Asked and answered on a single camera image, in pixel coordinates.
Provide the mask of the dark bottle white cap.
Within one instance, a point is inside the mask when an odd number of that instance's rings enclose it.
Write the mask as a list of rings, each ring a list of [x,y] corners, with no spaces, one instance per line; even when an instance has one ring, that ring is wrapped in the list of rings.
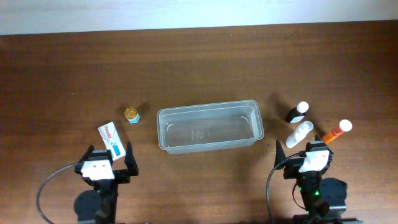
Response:
[[[301,101],[295,108],[292,108],[287,116],[285,117],[285,122],[287,123],[298,123],[306,115],[309,109],[309,104],[306,101]]]

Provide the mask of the orange tube white cap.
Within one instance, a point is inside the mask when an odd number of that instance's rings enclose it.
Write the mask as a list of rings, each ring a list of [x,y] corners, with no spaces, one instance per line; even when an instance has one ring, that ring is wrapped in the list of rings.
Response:
[[[347,133],[351,131],[353,128],[353,125],[351,121],[347,119],[342,119],[339,124],[334,127],[329,133],[325,134],[322,137],[322,141],[326,144],[332,142],[334,139],[338,138],[344,133]]]

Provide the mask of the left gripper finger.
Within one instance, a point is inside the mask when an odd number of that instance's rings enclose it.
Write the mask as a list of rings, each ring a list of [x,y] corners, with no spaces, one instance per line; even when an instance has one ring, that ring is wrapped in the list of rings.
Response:
[[[94,147],[93,145],[90,145],[87,149],[87,151],[84,153],[84,155],[80,158],[80,160],[78,161],[79,164],[84,163],[85,161],[88,160],[88,158],[90,157],[91,153],[94,151]]]
[[[126,155],[125,155],[124,163],[127,167],[127,171],[130,176],[138,176],[139,175],[139,168],[137,166],[136,160],[132,153],[132,145],[130,142],[128,142],[127,146],[126,146]]]

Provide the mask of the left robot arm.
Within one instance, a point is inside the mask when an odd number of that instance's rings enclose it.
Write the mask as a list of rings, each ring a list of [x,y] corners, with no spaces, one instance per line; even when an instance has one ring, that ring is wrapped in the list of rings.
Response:
[[[120,184],[128,184],[139,175],[139,168],[127,143],[125,169],[114,170],[110,150],[95,150],[90,146],[78,161],[75,172],[92,187],[75,199],[73,209],[78,223],[115,223]]]

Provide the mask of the small jar gold lid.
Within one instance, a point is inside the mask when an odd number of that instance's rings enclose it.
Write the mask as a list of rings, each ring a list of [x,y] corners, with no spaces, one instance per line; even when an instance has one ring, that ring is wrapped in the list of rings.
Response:
[[[138,123],[140,120],[140,115],[135,108],[126,108],[124,116],[130,124]]]

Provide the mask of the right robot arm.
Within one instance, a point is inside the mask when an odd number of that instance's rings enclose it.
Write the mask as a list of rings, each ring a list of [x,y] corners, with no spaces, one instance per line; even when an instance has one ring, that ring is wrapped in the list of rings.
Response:
[[[294,179],[302,201],[304,215],[294,215],[294,223],[362,223],[355,218],[343,218],[346,211],[348,184],[336,178],[323,178],[329,169],[334,153],[315,136],[304,151],[287,157],[280,141],[276,141],[274,168],[267,179],[266,196],[269,197],[271,178],[276,170],[284,171],[284,179]]]

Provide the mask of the white spray bottle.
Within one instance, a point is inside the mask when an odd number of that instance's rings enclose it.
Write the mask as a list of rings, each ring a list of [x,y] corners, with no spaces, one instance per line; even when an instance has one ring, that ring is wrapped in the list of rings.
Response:
[[[302,141],[307,134],[312,131],[313,123],[311,121],[304,121],[300,124],[297,129],[287,138],[285,145],[288,148],[293,148],[300,141]]]

